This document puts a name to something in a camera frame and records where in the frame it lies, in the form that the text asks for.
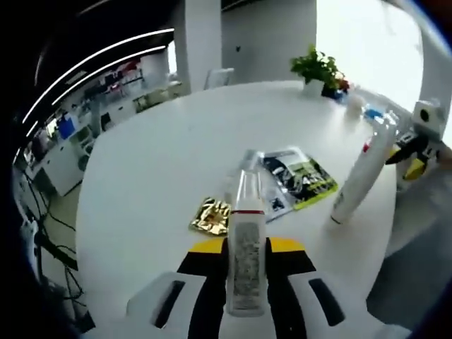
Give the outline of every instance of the green plant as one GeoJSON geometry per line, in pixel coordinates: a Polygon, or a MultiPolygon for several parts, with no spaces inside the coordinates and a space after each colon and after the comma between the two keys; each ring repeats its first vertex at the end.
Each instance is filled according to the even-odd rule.
{"type": "Polygon", "coordinates": [[[306,56],[299,56],[290,60],[290,71],[304,78],[306,84],[313,79],[323,81],[326,86],[338,89],[344,74],[339,72],[335,59],[318,52],[313,44],[309,46],[306,56]]]}

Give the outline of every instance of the white round table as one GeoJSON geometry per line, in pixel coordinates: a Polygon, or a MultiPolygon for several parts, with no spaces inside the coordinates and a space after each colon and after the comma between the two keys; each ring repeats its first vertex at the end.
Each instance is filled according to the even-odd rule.
{"type": "MultiPolygon", "coordinates": [[[[188,224],[219,194],[244,151],[287,145],[312,155],[342,185],[372,134],[332,100],[306,99],[298,81],[250,83],[195,93],[132,117],[96,141],[77,212],[77,259],[96,325],[161,273],[176,270],[208,237],[188,224]]],[[[349,225],[324,227],[335,194],[267,225],[302,242],[318,270],[366,297],[391,235],[395,167],[385,167],[349,225]]]]}

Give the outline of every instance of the gold foil packet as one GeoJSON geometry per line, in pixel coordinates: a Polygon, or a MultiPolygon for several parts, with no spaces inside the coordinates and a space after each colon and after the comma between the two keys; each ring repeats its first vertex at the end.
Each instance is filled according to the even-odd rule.
{"type": "Polygon", "coordinates": [[[207,197],[190,222],[190,227],[212,235],[227,235],[230,213],[230,204],[207,197]]]}

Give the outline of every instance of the white tube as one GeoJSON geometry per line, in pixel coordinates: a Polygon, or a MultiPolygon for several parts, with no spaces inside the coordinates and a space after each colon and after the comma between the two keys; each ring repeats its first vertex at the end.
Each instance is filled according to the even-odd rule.
{"type": "Polygon", "coordinates": [[[370,143],[364,145],[333,205],[331,219],[346,222],[378,178],[396,141],[398,118],[392,112],[377,119],[370,143]]]}
{"type": "Polygon", "coordinates": [[[266,305],[266,217],[260,186],[257,172],[241,171],[227,238],[226,310],[232,316],[261,316],[266,305]]]}

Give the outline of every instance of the white pot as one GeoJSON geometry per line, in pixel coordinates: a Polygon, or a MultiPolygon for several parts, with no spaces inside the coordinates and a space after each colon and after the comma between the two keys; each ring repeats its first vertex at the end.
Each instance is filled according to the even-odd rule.
{"type": "Polygon", "coordinates": [[[304,85],[303,94],[307,97],[321,97],[324,85],[323,81],[313,79],[304,85]]]}

